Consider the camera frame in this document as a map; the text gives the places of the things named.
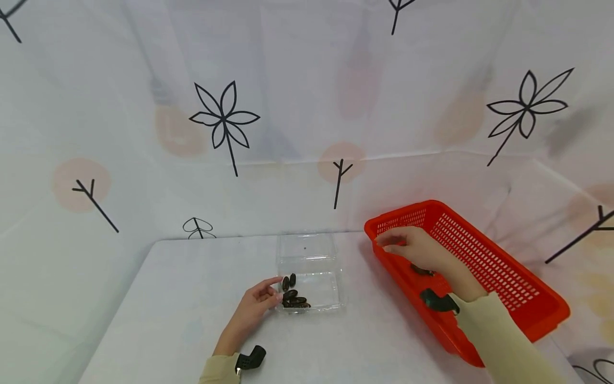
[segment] left hand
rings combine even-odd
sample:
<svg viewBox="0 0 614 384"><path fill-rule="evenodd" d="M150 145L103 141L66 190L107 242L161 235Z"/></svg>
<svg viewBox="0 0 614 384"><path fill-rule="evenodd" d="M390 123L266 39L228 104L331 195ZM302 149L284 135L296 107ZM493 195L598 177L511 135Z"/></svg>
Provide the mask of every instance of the left hand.
<svg viewBox="0 0 614 384"><path fill-rule="evenodd" d="M262 321L267 310L274 308L283 298L271 285L283 277L274 277L251 287L245 292L228 325L222 332L213 355L232 356Z"/></svg>

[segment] white table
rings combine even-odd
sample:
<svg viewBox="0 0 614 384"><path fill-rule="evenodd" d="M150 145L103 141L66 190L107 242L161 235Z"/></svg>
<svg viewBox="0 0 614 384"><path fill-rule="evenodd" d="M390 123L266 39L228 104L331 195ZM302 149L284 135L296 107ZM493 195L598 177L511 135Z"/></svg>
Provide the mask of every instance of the white table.
<svg viewBox="0 0 614 384"><path fill-rule="evenodd" d="M255 344L258 383L490 383L484 369L449 355L387 272L363 233L336 233L347 307L338 313L271 312ZM276 237L161 241L151 249L80 384L195 384L244 291L275 276ZM581 383L553 341L537 343Z"/></svg>

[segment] clear plastic container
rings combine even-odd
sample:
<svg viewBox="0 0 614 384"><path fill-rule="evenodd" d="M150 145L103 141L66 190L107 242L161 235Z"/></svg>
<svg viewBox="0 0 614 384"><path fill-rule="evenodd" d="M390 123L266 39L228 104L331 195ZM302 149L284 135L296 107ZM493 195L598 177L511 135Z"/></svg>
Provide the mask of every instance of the clear plastic container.
<svg viewBox="0 0 614 384"><path fill-rule="evenodd" d="M341 289L341 268L337 261L335 242L330 233L281 235L277 242L279 276L292 273L297 283L291 289L307 298L311 308L284 308L286 313L327 312L345 305Z"/></svg>

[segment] hand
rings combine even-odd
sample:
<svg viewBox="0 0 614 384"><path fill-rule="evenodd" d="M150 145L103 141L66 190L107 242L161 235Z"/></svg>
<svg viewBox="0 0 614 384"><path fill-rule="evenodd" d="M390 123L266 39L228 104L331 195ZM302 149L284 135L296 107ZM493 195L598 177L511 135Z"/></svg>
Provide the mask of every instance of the hand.
<svg viewBox="0 0 614 384"><path fill-rule="evenodd" d="M469 268L422 228L389 229L375 241L388 253L402 256L422 269L441 273L463 301L471 302L487 295Z"/></svg>
<svg viewBox="0 0 614 384"><path fill-rule="evenodd" d="M281 303L283 294L271 285L277 284L283 277L274 277L256 284L243 295L228 325L222 332L213 355L232 356L262 321L267 310Z"/></svg>
<svg viewBox="0 0 614 384"><path fill-rule="evenodd" d="M419 227L389 229L377 236L375 241L386 252L403 256L417 267L442 275L462 264L456 256Z"/></svg>

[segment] black line drawing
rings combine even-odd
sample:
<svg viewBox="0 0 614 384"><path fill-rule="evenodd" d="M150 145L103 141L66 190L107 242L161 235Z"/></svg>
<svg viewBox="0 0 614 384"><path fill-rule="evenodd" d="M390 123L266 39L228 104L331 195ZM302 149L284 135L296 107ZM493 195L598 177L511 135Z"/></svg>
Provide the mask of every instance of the black line drawing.
<svg viewBox="0 0 614 384"><path fill-rule="evenodd" d="M489 167L493 160L499 156L499 152L501 152L501 149L503 149L503 146L510 139L514 131L516 131L516 128L518 128L520 134L525 139L528 139L535 128L535 115L547 115L562 111L568 107L567 103L564 101L547 99L563 85L573 70L574 68L568 69L555 76L539 90L537 90L537 79L535 75L533 75L533 72L528 71L527 74L524 75L523 82L520 84L518 101L501 100L486 105L492 112L507 116L501 123L497 124L488 137L492 138L509 131L507 137L497 150L497 153L495 153L495 156L493 156L491 161L486 165L487 167ZM514 116L518 117L514 119L511 125L507 125L506 122L514 118Z"/></svg>
<svg viewBox="0 0 614 384"><path fill-rule="evenodd" d="M196 87L196 93L198 94L203 106L207 109L207 112L199 112L192 116L190 120L198 124L206 125L207 127L213 127L211 141L213 142L214 149L217 149L224 143L224 141L226 141L228 144L228 151L230 151L230 158L232 159L232 166L235 169L235 176L239 177L239 173L236 170L235 155L232 151L230 139L234 140L240 146L249 148L247 136L238 126L253 123L258 120L260 116L249 111L235 111L236 83L234 80L232 83L228 84L226 89L224 89L222 92L222 97L220 98L219 103L209 92L207 92L206 89L196 83L194 83L194 86ZM230 105L228 98L226 98L226 93L228 90L232 92L232 96L229 96L229 98L232 97L232 104ZM210 108L205 100L208 100L209 105L214 106L214 108ZM218 129L220 124L223 126L222 134L220 134L220 130Z"/></svg>
<svg viewBox="0 0 614 384"><path fill-rule="evenodd" d="M581 370L583 372L586 372L587 374L593 376L594 378L596 378L597 380L599 380L602 383L605 384L614 384L612 383L610 380L608 380L601 372L599 372L599 368L597 367L597 364L599 364L600 362L606 363L606 364L610 364L614 366L614 361L611 360L606 360L606 359L595 359L593 361L593 370L595 371L596 374L592 373L590 370L587 370L584 367L581 366L572 366L574 369L576 370Z"/></svg>
<svg viewBox="0 0 614 384"><path fill-rule="evenodd" d="M204 223L206 225L209 226L209 229L203 229L198 222ZM185 226L190 224L190 223L194 223L194 229L185 229ZM190 219L187 219L187 221L184 223L184 226L182 227L184 229L184 232L188 232L190 234L190 236L188 236L188 239L192 237L192 235L194 233L197 233L200 235L200 238L204 238L203 236L203 232L213 236L214 238L217 238L217 236L215 236L213 233L211 233L211 231L213 230L213 225L209 224L208 222L206 222L205 220L202 219L198 219L197 217L191 217Z"/></svg>
<svg viewBox="0 0 614 384"><path fill-rule="evenodd" d="M13 34L13 37L19 44L21 44L21 39L17 32L15 32L15 28L9 23L9 17L11 17L27 0L21 0L16 5L13 6L7 13L4 13L2 9L0 9L0 20L4 21L7 27L9 27L9 31Z"/></svg>
<svg viewBox="0 0 614 384"><path fill-rule="evenodd" d="M350 164L346 169L343 169L343 159L341 159L341 161L339 161L339 164L337 164L337 162L333 162L333 164L335 164L335 167L337 167L337 169L339 170L339 175L337 176L337 191L335 192L335 206L333 207L333 209L337 209L337 200L339 199L339 186L341 184L341 177L345 174L345 172L349 171L350 168L352 168L352 166L354 164Z"/></svg>
<svg viewBox="0 0 614 384"><path fill-rule="evenodd" d="M582 240L585 237L587 237L593 231L595 231L595 230L614 230L614 227L602 227L601 226L603 223L605 223L606 221L608 221L609 219L614 217L614 210L612 210L612 212L610 212L610 213L608 213L608 214L606 214L604 216L604 206L599 205L597 207L597 213L599 215L599 220L597 220L597 222L595 224L593 224L589 229L587 229L584 232L582 232L582 234L580 234L580 236L578 236L575 239L573 239L571 243L565 245L563 248L561 248L561 250L559 250L557 253L553 254L548 260L546 260L546 264L549 264L550 262L552 262L554 259L559 257L563 252L567 251L569 248L571 248L574 245L576 245L576 243L578 243L580 240Z"/></svg>
<svg viewBox="0 0 614 384"><path fill-rule="evenodd" d="M107 222L109 222L111 227L113 227L113 229L117 233L119 233L119 229L117 229L117 227L115 226L115 224L113 224L111 219L109 219L107 214L104 213L103 209L100 208L100 206L98 205L96 200L94 200L94 179L91 180L90 190L87 190L87 188L85 188L85 186L83 185L83 183L81 183L81 181L79 179L77 179L77 184L79 185L79 188L73 188L72 190L75 191L75 192L83 192L83 193L85 193L85 195L90 199L91 203L94 204L94 206L104 216L104 218L107 219Z"/></svg>
<svg viewBox="0 0 614 384"><path fill-rule="evenodd" d="M415 2L416 0L409 0L406 3L403 3L403 0L398 0L396 4L394 4L393 0L388 0L388 2L390 3L390 5L392 5L392 8L394 8L394 24L392 24L392 33L391 35L394 35L394 30L397 29L397 19L398 19L398 13L405 8L406 6L410 5L412 2Z"/></svg>

